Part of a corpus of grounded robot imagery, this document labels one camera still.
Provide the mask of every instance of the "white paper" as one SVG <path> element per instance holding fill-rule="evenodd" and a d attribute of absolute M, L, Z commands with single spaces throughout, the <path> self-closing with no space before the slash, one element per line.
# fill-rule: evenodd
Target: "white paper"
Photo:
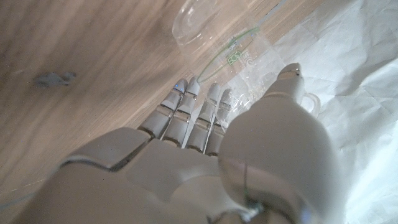
<path fill-rule="evenodd" d="M 398 223 L 398 1 L 326 1 L 275 49 L 302 66 L 351 184 L 349 224 Z"/>

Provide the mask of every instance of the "clear plastic cup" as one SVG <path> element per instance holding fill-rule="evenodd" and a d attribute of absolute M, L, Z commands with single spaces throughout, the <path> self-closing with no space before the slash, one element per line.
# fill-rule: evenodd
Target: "clear plastic cup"
<path fill-rule="evenodd" d="M 236 100 L 221 122 L 249 109 L 284 67 L 241 0 L 188 0 L 172 32 L 202 93 L 214 82 L 232 89 Z"/>

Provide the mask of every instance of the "wooden table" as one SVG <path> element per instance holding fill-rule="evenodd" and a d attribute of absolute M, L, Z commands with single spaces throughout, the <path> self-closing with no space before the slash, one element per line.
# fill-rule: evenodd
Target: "wooden table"
<path fill-rule="evenodd" d="M 184 1 L 0 2 L 0 223 L 67 154 L 135 128 L 190 77 L 171 33 Z M 260 20 L 279 0 L 247 2 Z M 275 42 L 321 2 L 282 1 L 261 28 Z M 77 74 L 69 86 L 34 86 L 37 75 L 67 71 Z"/>

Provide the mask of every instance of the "white robotic hand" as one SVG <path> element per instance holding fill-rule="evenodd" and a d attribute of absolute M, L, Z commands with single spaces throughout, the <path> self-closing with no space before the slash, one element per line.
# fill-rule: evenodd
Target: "white robotic hand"
<path fill-rule="evenodd" d="M 180 80 L 137 130 L 75 151 L 14 223 L 340 222 L 338 160 L 323 126 L 298 104 L 298 64 L 226 133 L 214 84 L 187 134 L 198 92 L 195 79 Z M 228 115 L 230 92 L 217 114 Z"/>

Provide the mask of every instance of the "robotic hand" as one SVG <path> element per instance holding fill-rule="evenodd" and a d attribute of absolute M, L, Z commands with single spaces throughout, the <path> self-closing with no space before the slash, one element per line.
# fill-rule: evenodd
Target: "robotic hand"
<path fill-rule="evenodd" d="M 186 135 L 199 89 L 178 81 L 137 130 L 68 156 L 14 223 L 341 223 L 340 166 L 323 126 L 299 105 L 298 64 L 226 133 L 215 110 L 228 115 L 231 91 L 218 102 L 214 84 Z"/>

